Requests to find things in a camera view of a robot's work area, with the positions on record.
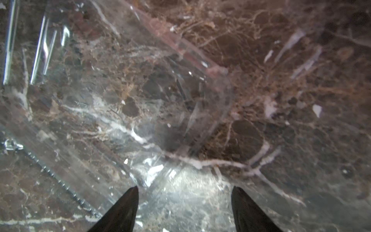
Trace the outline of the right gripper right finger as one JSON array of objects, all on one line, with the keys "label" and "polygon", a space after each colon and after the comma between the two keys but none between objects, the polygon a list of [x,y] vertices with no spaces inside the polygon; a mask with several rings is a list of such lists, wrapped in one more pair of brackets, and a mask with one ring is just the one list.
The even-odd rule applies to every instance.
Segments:
[{"label": "right gripper right finger", "polygon": [[231,205],[237,232],[282,232],[242,188],[233,187]]}]

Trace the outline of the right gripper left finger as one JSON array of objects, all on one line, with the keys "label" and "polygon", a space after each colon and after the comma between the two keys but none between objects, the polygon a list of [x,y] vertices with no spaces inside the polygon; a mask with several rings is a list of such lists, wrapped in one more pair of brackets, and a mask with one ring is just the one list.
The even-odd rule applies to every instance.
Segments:
[{"label": "right gripper left finger", "polygon": [[129,188],[88,232],[132,232],[139,206],[138,187]]}]

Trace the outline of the clear plastic clamshell container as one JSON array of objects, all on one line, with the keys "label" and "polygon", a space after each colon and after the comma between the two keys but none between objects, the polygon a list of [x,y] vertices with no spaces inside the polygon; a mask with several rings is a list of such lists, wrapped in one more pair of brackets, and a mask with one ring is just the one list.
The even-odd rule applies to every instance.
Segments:
[{"label": "clear plastic clamshell container", "polygon": [[[228,70],[129,1],[1,1],[1,128],[98,220],[226,232],[196,158],[231,105]],[[202,171],[196,177],[194,171]]]}]

